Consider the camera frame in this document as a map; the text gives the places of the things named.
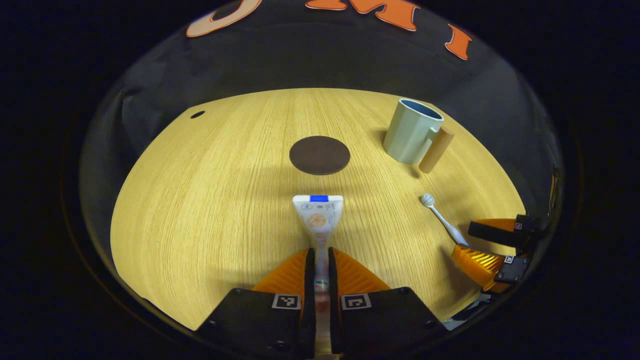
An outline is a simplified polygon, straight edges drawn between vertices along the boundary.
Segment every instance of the wooden table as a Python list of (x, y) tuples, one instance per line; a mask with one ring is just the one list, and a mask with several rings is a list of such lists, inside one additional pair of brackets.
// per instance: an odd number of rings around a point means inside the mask
[[(470, 220), (515, 217), (524, 206), (495, 158), (447, 115), (445, 126), (456, 137), (430, 174), (388, 156), (382, 141), (398, 99), (304, 88), (188, 109), (149, 145), (122, 186), (111, 224), (118, 273), (140, 296), (196, 329), (229, 289), (251, 288), (310, 246), (294, 195), (343, 195), (332, 245), (392, 288), (412, 287), (439, 319), (455, 314), (480, 287), (452, 262), (453, 240), (419, 197), (433, 194), (465, 236)], [(312, 135), (345, 143), (349, 165), (327, 176), (294, 168), (289, 149)]]

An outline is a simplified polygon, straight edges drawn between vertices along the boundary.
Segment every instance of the wooden cylinder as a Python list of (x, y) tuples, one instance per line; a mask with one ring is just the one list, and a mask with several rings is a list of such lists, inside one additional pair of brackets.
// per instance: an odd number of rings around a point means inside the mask
[(444, 151), (447, 149), (447, 146), (449, 146), (449, 143), (453, 140), (454, 135), (455, 134), (446, 127), (440, 127), (440, 130), (438, 130), (438, 133), (436, 134), (436, 138), (433, 140), (433, 143), (424, 155), (424, 158), (422, 158), (420, 165), (418, 165), (422, 172), (428, 174), (433, 170), (433, 167), (436, 166), (438, 160), (440, 160), (442, 154), (444, 154)]

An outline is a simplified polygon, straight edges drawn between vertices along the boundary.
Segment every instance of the toothpaste tube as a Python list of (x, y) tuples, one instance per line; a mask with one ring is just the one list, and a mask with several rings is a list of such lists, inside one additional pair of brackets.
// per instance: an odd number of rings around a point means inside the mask
[(342, 216), (343, 198), (339, 195), (296, 195), (293, 205), (316, 248), (316, 292), (329, 288), (328, 242)]

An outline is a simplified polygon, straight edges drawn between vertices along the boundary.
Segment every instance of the toothbrush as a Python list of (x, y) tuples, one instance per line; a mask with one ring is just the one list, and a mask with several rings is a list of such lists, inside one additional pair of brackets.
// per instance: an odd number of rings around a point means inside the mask
[(431, 195), (430, 193), (426, 193), (420, 197), (420, 201), (422, 202), (422, 205), (425, 205), (427, 208), (431, 209), (433, 213), (440, 219), (444, 227), (447, 229), (447, 231), (449, 232), (453, 240), (456, 243), (458, 243), (458, 245), (464, 245), (467, 247), (469, 246), (469, 244), (464, 239), (464, 237), (462, 237), (462, 234), (460, 234), (458, 229), (456, 229), (448, 221), (446, 221), (444, 217), (442, 217), (440, 212), (438, 212), (436, 207), (433, 205), (436, 203), (436, 199), (433, 198), (433, 195)]

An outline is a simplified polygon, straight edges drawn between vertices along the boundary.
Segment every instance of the mug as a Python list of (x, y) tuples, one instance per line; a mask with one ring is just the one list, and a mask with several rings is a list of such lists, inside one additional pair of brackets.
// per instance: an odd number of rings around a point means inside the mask
[(417, 101), (400, 99), (383, 146), (389, 156), (401, 163), (418, 163), (429, 150), (444, 117)]

